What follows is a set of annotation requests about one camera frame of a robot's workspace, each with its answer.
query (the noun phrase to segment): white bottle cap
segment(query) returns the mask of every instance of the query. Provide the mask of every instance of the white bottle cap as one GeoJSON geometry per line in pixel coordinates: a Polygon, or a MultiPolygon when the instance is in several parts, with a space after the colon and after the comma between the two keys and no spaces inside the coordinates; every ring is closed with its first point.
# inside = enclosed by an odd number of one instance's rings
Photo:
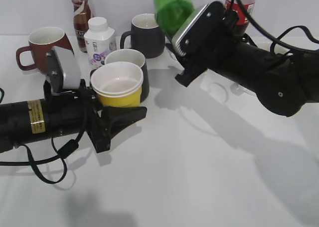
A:
{"type": "Polygon", "coordinates": [[[89,19],[89,28],[92,32],[103,32],[109,28],[108,22],[103,17],[94,17],[89,19]]]}

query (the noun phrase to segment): yellow paper cup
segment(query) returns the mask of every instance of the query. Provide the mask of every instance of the yellow paper cup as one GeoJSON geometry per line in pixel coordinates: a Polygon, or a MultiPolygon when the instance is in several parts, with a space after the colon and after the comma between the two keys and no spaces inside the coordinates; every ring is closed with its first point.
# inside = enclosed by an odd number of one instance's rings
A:
{"type": "Polygon", "coordinates": [[[142,70],[129,62],[104,65],[91,77],[92,88],[102,105],[119,108],[140,105],[142,83],[142,70]]]}

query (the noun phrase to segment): red mug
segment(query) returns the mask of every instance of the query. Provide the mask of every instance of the red mug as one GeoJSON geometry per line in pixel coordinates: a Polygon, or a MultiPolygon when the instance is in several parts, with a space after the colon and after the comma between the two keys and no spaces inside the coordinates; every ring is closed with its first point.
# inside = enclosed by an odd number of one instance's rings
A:
{"type": "Polygon", "coordinates": [[[16,51],[16,62],[23,71],[38,69],[47,74],[48,67],[46,53],[50,52],[53,46],[69,49],[73,52],[71,43],[63,29],[58,27],[44,27],[35,30],[29,36],[29,46],[19,48],[16,51]],[[34,64],[24,66],[21,64],[20,54],[31,51],[34,64]]]}

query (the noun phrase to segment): gold label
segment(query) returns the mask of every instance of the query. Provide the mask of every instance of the gold label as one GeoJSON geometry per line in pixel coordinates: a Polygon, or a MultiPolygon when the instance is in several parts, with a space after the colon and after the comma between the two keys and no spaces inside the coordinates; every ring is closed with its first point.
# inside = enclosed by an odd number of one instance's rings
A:
{"type": "Polygon", "coordinates": [[[33,134],[45,132],[44,117],[40,100],[28,101],[29,116],[33,134]]]}

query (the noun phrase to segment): brown bottle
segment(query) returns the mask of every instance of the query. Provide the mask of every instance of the brown bottle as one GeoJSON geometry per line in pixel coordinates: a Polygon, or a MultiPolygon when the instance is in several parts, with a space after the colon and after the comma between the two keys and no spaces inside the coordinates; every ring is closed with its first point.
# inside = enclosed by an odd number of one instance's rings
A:
{"type": "Polygon", "coordinates": [[[86,53],[84,34],[89,29],[88,21],[92,18],[88,0],[72,0],[74,6],[74,29],[80,50],[86,53]]]}

